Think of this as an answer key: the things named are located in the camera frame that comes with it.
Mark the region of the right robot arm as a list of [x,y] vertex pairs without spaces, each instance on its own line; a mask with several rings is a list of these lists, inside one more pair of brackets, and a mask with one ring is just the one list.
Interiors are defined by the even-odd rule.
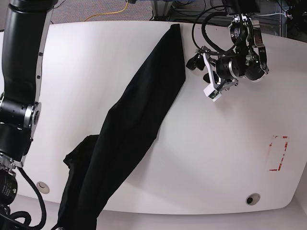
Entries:
[[4,91],[0,97],[0,227],[30,230],[26,211],[12,213],[18,184],[15,170],[38,189],[23,166],[41,113],[39,101],[42,62],[56,1],[11,0],[8,4],[2,47]]

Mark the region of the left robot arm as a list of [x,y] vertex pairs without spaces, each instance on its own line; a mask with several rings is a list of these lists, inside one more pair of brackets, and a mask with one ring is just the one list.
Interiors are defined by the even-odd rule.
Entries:
[[[269,73],[266,47],[263,43],[260,23],[251,18],[260,12],[258,0],[224,0],[222,11],[206,16],[201,24],[201,33],[208,46],[197,46],[194,57],[188,60],[190,70],[207,69],[203,79],[208,83],[204,93],[211,99],[217,99],[222,91],[237,86],[241,78],[259,81]],[[230,38],[233,45],[224,50],[215,44],[206,32],[209,20],[218,16],[231,16]]]

